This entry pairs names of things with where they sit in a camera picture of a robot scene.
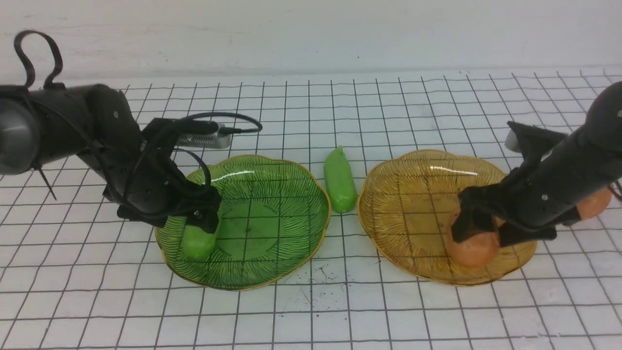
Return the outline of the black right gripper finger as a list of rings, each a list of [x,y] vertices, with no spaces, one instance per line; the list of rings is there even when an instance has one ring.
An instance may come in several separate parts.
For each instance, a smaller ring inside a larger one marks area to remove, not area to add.
[[[496,219],[491,208],[460,202],[458,215],[451,224],[451,237],[462,243],[480,233],[496,233]]]
[[[557,229],[555,227],[545,227],[530,231],[514,225],[502,225],[498,232],[500,247],[509,247],[524,242],[552,241],[557,237]]]

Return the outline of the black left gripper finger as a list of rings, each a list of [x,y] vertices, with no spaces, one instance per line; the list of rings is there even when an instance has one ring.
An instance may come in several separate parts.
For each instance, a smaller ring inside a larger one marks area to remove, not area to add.
[[[163,228],[168,220],[167,215],[155,215],[150,213],[141,213],[129,206],[119,205],[116,215],[120,219],[130,222],[143,222],[156,228]]]
[[[192,226],[205,233],[216,233],[219,226],[219,208],[221,197],[211,197],[198,202],[198,208],[192,214]]]

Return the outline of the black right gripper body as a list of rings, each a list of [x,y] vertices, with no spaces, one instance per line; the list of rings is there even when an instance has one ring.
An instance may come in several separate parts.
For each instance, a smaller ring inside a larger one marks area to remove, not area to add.
[[[471,186],[458,196],[459,202],[469,202],[491,208],[493,215],[503,221],[503,225],[514,225],[530,231],[540,229],[537,224],[529,224],[520,217],[520,208],[527,202],[527,194],[534,189],[525,182],[520,185],[493,184],[482,187]]]

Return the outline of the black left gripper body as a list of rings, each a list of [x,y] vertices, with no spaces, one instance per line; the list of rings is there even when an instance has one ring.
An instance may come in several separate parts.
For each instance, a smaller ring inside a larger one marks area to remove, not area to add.
[[[107,186],[104,196],[141,213],[180,216],[192,225],[198,202],[219,197],[211,175],[200,164],[204,180],[191,182],[171,159],[182,132],[204,131],[217,122],[155,119],[143,129],[125,129],[124,135],[104,147]]]

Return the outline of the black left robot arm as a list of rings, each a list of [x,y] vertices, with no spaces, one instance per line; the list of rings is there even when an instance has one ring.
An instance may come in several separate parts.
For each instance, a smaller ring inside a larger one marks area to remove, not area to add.
[[[162,118],[140,129],[124,94],[108,86],[49,84],[38,91],[2,86],[1,173],[41,171],[49,162],[76,155],[106,181],[103,195],[118,204],[118,217],[163,228],[177,216],[214,234],[224,197],[206,164],[199,161],[205,182],[194,184],[170,155],[184,136],[227,138],[263,129],[255,118],[224,116],[254,127],[227,127],[212,121],[215,113],[209,112]],[[459,194],[460,210],[449,228],[454,242],[485,232],[497,233],[502,247],[557,237],[559,207],[530,178],[537,166],[526,162],[528,168],[515,169],[498,185],[471,186]]]

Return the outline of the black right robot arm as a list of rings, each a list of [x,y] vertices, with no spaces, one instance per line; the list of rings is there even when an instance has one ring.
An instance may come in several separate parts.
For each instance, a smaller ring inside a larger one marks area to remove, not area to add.
[[[622,85],[606,87],[570,134],[507,122],[523,162],[497,184],[458,195],[454,242],[497,232],[501,247],[551,241],[557,225],[580,221],[577,205],[622,175]]]

